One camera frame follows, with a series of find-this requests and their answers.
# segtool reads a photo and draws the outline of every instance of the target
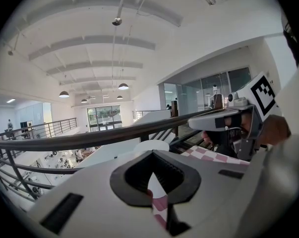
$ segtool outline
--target railing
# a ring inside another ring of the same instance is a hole
[[[0,134],[0,139],[17,140],[48,138],[64,133],[75,127],[77,127],[76,118],[70,118],[7,131]]]
[[[161,111],[161,110],[141,110],[141,111],[133,111],[134,121],[142,118],[144,115],[150,112]]]
[[[35,186],[44,189],[51,189],[54,186],[36,183],[29,180],[25,180],[19,169],[32,171],[37,173],[44,174],[62,174],[70,175],[80,170],[78,168],[73,169],[47,169],[47,168],[38,168],[32,166],[25,166],[16,164],[12,156],[12,151],[61,151],[61,150],[70,150],[70,149],[81,149],[87,147],[101,146],[116,142],[121,142],[125,140],[130,140],[134,138],[140,138],[140,141],[149,140],[149,135],[154,134],[151,139],[154,139],[159,132],[162,131],[160,138],[166,138],[172,131],[173,128],[180,125],[186,124],[187,120],[193,116],[209,114],[214,112],[222,111],[222,109],[212,109],[208,111],[201,111],[193,114],[188,114],[180,117],[174,117],[169,119],[160,120],[157,122],[145,123],[140,125],[133,125],[122,128],[115,128],[105,131],[96,131],[91,133],[82,133],[72,136],[60,136],[52,138],[40,138],[40,139],[31,139],[31,140],[2,140],[0,141],[0,149],[5,149],[7,154],[7,159],[1,159],[0,163],[4,165],[9,165],[13,168],[15,175],[10,174],[9,172],[0,168],[0,180],[3,186],[6,189],[13,191],[14,193],[34,202],[41,195],[37,192],[31,190],[30,186]],[[192,133],[185,135],[182,138],[176,138],[170,143],[170,151],[174,153],[181,153],[177,148],[178,145],[181,145],[181,148],[189,148],[191,145],[185,143],[184,141],[198,134],[200,130],[195,130]],[[21,185],[16,185],[15,183],[9,181],[2,174],[5,174],[8,177],[15,179],[16,181],[21,182]],[[20,193],[18,190],[28,193],[29,196]]]

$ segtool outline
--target ceiling beam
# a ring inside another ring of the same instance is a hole
[[[36,50],[32,53],[29,54],[28,58],[29,60],[33,60],[35,58],[38,58],[40,56],[43,56],[45,54],[48,54],[50,52],[54,52],[57,50],[65,49],[65,48],[70,48],[73,46],[78,46],[78,45],[86,45],[86,44],[112,44],[113,43],[113,36],[112,35],[90,35],[90,36],[85,36],[83,39],[82,36],[80,37],[75,37],[72,39],[67,39],[55,43],[51,43],[51,47],[49,48],[48,46],[45,46],[39,50]],[[116,36],[115,37],[115,44],[123,44],[127,45],[127,39],[125,38],[123,40],[122,36]],[[149,49],[149,50],[155,50],[156,49],[156,44],[153,42],[148,42],[144,41],[138,38],[129,38],[128,42],[129,46],[135,46],[139,48],[144,48],[144,49]]]
[[[124,0],[123,7],[138,10],[138,4],[136,3],[136,1],[137,0]],[[19,14],[17,14],[13,18],[11,24],[9,24],[4,29],[3,38],[9,41],[17,34],[16,27],[20,31],[23,31],[27,27],[39,22],[46,17],[67,10],[92,6],[118,6],[119,4],[120,0],[75,0],[75,3],[73,3],[73,0],[55,0],[25,15],[24,11],[28,10],[28,8],[26,7],[27,3],[25,3],[25,8],[21,8],[21,10],[17,12]],[[150,0],[146,0],[144,2],[140,11],[145,14],[150,14],[152,16],[158,17],[177,27],[181,25],[183,20],[183,17],[181,15]]]
[[[73,85],[73,84],[81,84],[81,83],[93,83],[93,82],[100,82],[100,81],[110,81],[112,77],[97,77],[95,78],[79,78],[74,82],[72,80],[61,81],[60,85]],[[136,77],[113,77],[113,80],[136,80]]]
[[[114,61],[113,62],[114,67],[122,67],[123,63],[120,61]],[[71,71],[75,69],[86,69],[86,68],[95,68],[95,67],[112,67],[112,61],[111,60],[101,60],[101,61],[84,61],[84,62],[78,62],[73,64],[67,64],[66,68],[64,67],[55,67],[52,69],[47,70],[48,75],[54,75],[61,72]],[[134,62],[134,61],[124,61],[124,68],[136,68],[136,69],[142,69],[143,64],[141,62]]]

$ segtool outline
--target checkered tablecloth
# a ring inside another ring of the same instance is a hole
[[[208,149],[205,149],[200,146],[193,146],[190,149],[186,150],[181,155],[188,156],[190,158],[196,158],[200,160],[206,160],[206,161],[217,161],[217,162],[225,162],[225,163],[232,163],[232,164],[240,164],[240,165],[249,165],[249,162],[242,161],[239,159],[235,159],[232,157],[228,157],[226,155],[216,153],[213,151],[210,151]],[[168,199],[167,195],[164,195],[163,197],[155,198],[155,193],[153,193],[150,189],[149,193],[153,197],[153,214],[156,218],[156,220],[164,227],[166,228],[167,224],[167,205],[168,205]]]

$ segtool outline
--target black rectangular strip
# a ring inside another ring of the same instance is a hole
[[[68,194],[40,224],[58,235],[82,199],[81,195]]]
[[[242,179],[243,175],[244,175],[243,173],[240,173],[240,172],[236,172],[236,171],[232,171],[232,170],[225,170],[225,169],[220,170],[219,174],[227,176],[227,177],[236,178],[236,179]]]

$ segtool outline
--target human hand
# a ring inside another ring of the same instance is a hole
[[[225,125],[226,126],[230,126],[232,123],[232,119],[231,117],[227,117],[225,118]],[[251,123],[252,123],[252,114],[251,113],[244,113],[241,116],[241,127],[244,128],[246,131],[249,131],[251,128]],[[208,136],[206,131],[202,132],[201,135],[202,139],[204,140],[204,142],[206,143],[212,143],[210,137]]]

